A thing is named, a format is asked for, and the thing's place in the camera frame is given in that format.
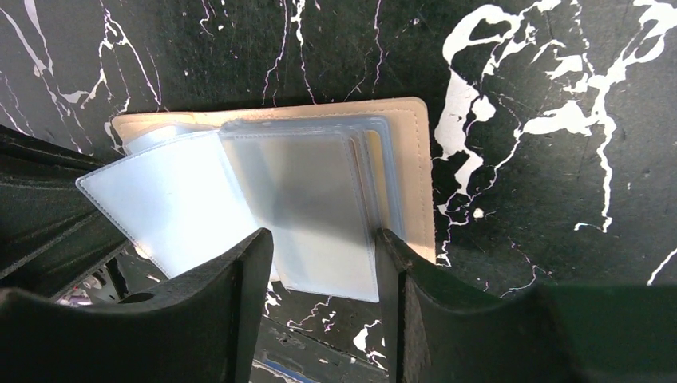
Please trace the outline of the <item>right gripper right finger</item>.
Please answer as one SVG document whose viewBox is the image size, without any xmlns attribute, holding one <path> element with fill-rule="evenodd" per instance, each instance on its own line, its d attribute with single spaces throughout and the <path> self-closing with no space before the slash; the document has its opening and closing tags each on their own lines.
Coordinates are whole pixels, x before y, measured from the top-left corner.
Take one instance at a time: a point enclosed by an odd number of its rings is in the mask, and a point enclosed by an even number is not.
<svg viewBox="0 0 677 383">
<path fill-rule="evenodd" d="M 509 300 L 374 236 L 392 382 L 673 382 L 674 286 L 531 286 Z"/>
</svg>

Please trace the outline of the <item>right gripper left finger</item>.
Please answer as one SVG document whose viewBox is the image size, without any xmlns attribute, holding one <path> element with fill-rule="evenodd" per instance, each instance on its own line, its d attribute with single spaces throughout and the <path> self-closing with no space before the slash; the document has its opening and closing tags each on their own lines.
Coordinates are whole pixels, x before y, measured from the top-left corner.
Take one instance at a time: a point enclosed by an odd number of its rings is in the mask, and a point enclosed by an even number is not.
<svg viewBox="0 0 677 383">
<path fill-rule="evenodd" d="M 71 307 L 1 292 L 4 382 L 246 382 L 273 236 L 232 249 L 118 303 Z"/>
</svg>

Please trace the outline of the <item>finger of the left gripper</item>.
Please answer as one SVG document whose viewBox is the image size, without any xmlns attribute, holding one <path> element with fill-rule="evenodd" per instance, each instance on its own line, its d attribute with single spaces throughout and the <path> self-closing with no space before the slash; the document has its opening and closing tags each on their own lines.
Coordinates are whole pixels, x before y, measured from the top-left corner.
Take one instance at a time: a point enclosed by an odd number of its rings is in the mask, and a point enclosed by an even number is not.
<svg viewBox="0 0 677 383">
<path fill-rule="evenodd" d="M 76 187 L 103 163 L 1 128 L 1 287 L 60 296 L 127 239 Z"/>
</svg>

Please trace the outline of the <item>beige leather card holder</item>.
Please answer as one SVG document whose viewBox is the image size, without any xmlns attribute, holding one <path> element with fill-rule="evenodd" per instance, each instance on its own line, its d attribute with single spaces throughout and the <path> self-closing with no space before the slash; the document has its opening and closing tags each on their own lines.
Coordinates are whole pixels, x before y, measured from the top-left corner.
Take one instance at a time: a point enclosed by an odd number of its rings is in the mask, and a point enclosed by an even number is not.
<svg viewBox="0 0 677 383">
<path fill-rule="evenodd" d="M 125 156 L 77 188 L 170 277 L 264 227 L 287 289 L 378 301 L 373 235 L 436 259 L 428 110 L 417 97 L 118 116 Z"/>
</svg>

